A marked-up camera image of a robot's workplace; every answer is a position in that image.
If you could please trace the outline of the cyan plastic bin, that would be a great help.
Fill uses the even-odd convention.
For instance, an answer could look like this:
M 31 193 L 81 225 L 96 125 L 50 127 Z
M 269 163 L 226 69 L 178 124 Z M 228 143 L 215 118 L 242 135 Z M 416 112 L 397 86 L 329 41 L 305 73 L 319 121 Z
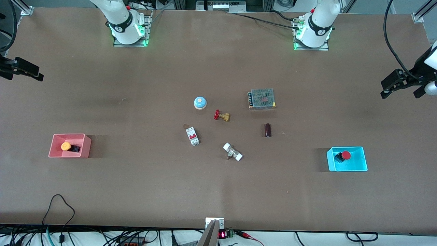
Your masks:
M 351 159 L 338 163 L 334 156 L 338 152 L 349 151 Z M 329 171 L 331 172 L 366 172 L 367 162 L 364 148 L 361 146 L 332 147 L 326 152 Z

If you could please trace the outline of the red push button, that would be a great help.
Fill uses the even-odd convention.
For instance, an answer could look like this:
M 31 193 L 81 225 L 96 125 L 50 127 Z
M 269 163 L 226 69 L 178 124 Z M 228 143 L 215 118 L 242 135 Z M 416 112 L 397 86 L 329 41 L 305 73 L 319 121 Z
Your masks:
M 346 160 L 350 160 L 351 159 L 351 153 L 349 151 L 342 151 L 342 152 L 338 152 L 335 156 L 334 159 L 338 162 L 338 163 L 342 163 Z

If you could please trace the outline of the white and red circuit breaker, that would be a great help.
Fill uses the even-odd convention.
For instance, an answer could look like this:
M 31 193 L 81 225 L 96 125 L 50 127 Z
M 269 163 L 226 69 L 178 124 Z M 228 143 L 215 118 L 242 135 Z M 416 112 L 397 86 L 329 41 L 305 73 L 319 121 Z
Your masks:
M 194 127 L 187 128 L 186 133 L 192 146 L 196 146 L 200 143 Z

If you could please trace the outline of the yellow push button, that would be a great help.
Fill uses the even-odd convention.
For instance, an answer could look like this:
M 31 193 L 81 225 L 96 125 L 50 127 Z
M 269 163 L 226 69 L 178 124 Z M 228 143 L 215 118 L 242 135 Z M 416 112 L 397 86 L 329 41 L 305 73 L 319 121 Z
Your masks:
M 79 153 L 81 151 L 80 146 L 73 145 L 72 143 L 67 142 L 67 141 L 65 141 L 61 144 L 61 149 L 63 151 L 69 151 L 69 152 L 75 152 L 75 153 Z

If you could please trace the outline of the white and metal pipe fitting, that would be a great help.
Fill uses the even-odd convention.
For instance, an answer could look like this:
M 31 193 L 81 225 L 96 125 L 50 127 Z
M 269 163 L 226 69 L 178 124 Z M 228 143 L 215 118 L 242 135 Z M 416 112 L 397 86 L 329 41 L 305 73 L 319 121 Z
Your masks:
M 243 155 L 235 149 L 230 143 L 226 143 L 223 146 L 223 149 L 227 152 L 227 159 L 235 159 L 236 161 L 240 161 L 243 158 Z

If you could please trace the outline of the aluminium frame profile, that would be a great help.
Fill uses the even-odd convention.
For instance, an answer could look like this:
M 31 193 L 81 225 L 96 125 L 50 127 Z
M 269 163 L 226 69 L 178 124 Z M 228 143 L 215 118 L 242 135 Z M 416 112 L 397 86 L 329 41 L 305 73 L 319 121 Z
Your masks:
M 21 10 L 21 16 L 31 16 L 34 12 L 34 7 L 27 5 L 24 0 L 11 0 L 11 2 Z
M 411 14 L 413 23 L 423 23 L 423 17 L 432 11 L 437 6 L 437 0 L 427 0 L 418 10 Z

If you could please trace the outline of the pink plastic bin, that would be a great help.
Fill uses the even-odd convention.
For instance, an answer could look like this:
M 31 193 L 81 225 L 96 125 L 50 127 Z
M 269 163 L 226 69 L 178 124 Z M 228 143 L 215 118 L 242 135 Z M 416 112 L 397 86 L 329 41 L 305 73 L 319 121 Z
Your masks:
M 81 151 L 79 153 L 63 151 L 61 144 L 65 141 L 80 146 Z M 86 134 L 54 134 L 48 156 L 50 158 L 88 158 L 90 147 L 91 138 Z

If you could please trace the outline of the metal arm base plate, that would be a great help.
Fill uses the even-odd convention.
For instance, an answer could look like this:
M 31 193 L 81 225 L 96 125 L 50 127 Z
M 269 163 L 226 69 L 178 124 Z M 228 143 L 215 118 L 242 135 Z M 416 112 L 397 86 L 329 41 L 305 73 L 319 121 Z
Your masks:
M 293 44 L 294 50 L 315 50 L 328 51 L 328 40 L 332 27 L 328 29 L 316 29 L 316 32 L 310 28 L 309 23 L 310 13 L 307 13 L 292 21 Z
M 118 39 L 116 39 L 115 36 L 113 36 L 113 46 L 114 47 L 147 47 L 150 40 L 153 11 L 150 13 L 150 15 L 137 12 L 135 10 L 130 10 L 129 12 L 132 14 L 135 13 L 135 17 L 133 17 L 132 24 L 130 25 L 130 27 L 132 27 L 133 30 L 135 30 L 135 32 L 133 33 L 132 31 L 128 31 L 128 33 L 131 33 L 135 38 L 136 37 L 138 38 L 133 43 L 123 44 Z

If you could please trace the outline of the metal mesh power supply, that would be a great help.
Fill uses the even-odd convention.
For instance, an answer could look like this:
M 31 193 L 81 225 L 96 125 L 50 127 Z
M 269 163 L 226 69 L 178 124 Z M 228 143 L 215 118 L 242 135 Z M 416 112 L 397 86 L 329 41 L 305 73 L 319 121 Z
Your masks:
M 249 110 L 275 109 L 276 103 L 272 88 L 251 89 L 247 93 Z

